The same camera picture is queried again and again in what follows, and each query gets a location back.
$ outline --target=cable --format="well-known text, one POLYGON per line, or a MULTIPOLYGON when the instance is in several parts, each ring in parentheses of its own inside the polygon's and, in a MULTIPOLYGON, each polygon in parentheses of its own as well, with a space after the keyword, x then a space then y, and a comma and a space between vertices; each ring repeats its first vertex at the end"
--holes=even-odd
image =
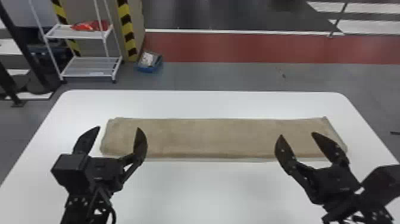
POLYGON ((117 222, 117 215, 115 213, 115 210, 112 207, 111 207, 111 217, 112 217, 111 224, 115 224, 117 222))

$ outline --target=white metal shelf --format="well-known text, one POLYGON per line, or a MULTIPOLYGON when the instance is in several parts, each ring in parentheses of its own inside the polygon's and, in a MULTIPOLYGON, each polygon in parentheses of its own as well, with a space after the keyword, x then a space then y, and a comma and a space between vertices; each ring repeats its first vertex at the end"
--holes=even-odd
POLYGON ((46 38, 53 39, 106 39, 113 30, 113 25, 110 24, 108 30, 105 31, 76 31, 71 28, 71 25, 56 24, 47 32, 46 38))
MULTIPOLYGON (((96 11, 97 22, 99 23, 100 30, 103 30, 102 20, 100 17, 98 0, 93 0, 93 4, 96 11)), ((102 0, 107 12, 108 21, 110 25, 107 30, 104 31, 76 31, 71 28, 71 25, 60 24, 55 16, 58 23, 47 33, 44 33, 42 25, 40 24, 38 14, 35 10, 32 0, 28 0, 28 3, 32 9, 33 16, 36 20, 37 26, 39 28, 40 34, 43 36, 43 40, 46 43, 46 47, 49 51, 51 60, 60 77, 60 80, 64 80, 64 77, 111 77, 113 83, 116 82, 115 77, 117 71, 122 63, 122 53, 120 49, 120 44, 118 43, 118 37, 115 33, 115 29, 112 24, 110 9, 108 8, 107 0, 102 0), (107 37, 110 33, 114 33, 114 38, 117 44, 119 57, 110 57, 107 48, 107 37), (68 62, 67 66, 63 71, 58 67, 55 61, 53 52, 51 50, 48 39, 99 39, 103 42, 103 47, 106 57, 77 57, 76 53, 72 51, 74 57, 68 62)))
POLYGON ((65 69, 62 77, 112 77, 122 62, 122 57, 73 57, 65 69))

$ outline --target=folded towel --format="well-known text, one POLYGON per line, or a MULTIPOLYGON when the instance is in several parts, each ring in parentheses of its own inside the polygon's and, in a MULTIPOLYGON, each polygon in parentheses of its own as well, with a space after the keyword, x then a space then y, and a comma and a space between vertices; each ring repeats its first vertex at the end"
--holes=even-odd
POLYGON ((326 117, 312 119, 110 119, 101 151, 132 152, 136 128, 148 138, 149 158, 274 158, 279 135, 297 157, 324 157, 311 132, 336 141, 347 150, 326 117))

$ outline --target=hazard stripe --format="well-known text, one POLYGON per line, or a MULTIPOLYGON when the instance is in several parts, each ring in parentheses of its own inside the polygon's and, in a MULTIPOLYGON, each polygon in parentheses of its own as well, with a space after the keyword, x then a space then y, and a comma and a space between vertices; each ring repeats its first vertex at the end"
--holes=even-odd
POLYGON ((136 61, 138 59, 138 50, 136 48, 135 34, 133 32, 132 19, 130 17, 130 10, 127 0, 117 0, 118 16, 122 26, 122 34, 125 44, 125 49, 129 61, 136 61))
MULTIPOLYGON (((61 5, 60 0, 51 0, 51 2, 53 3, 53 9, 58 17, 58 21, 60 21, 61 24, 68 25, 67 16, 65 14, 63 6, 61 5)), ((74 39, 68 39, 66 40, 66 43, 76 56, 81 56, 78 43, 74 39)))

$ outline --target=shelf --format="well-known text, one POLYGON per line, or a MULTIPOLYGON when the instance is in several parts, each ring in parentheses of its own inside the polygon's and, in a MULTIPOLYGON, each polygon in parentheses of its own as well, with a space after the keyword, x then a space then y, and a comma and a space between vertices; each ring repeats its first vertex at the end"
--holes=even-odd
POLYGON ((73 57, 62 71, 62 77, 112 77, 121 64, 122 57, 73 57))
POLYGON ((113 30, 113 25, 110 24, 106 31, 76 31, 71 28, 71 25, 56 24, 47 34, 46 38, 53 39, 103 39, 101 33, 106 39, 113 30))

